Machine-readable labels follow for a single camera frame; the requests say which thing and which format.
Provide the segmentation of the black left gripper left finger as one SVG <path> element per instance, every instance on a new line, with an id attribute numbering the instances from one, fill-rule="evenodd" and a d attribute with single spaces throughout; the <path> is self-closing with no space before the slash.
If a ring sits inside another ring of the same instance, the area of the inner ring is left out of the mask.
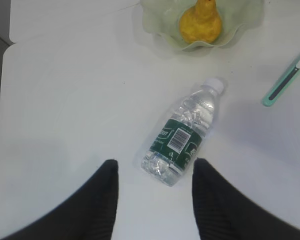
<path id="1" fill-rule="evenodd" d="M 119 166 L 106 160 L 68 199 L 7 240 L 110 240 L 119 198 Z"/>

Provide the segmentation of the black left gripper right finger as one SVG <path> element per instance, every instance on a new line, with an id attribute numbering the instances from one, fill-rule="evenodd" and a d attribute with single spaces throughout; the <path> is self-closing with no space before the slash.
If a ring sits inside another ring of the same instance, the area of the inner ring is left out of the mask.
<path id="1" fill-rule="evenodd" d="M 251 201 L 204 158 L 193 164 L 192 204 L 202 240 L 300 240 L 300 229 Z"/>

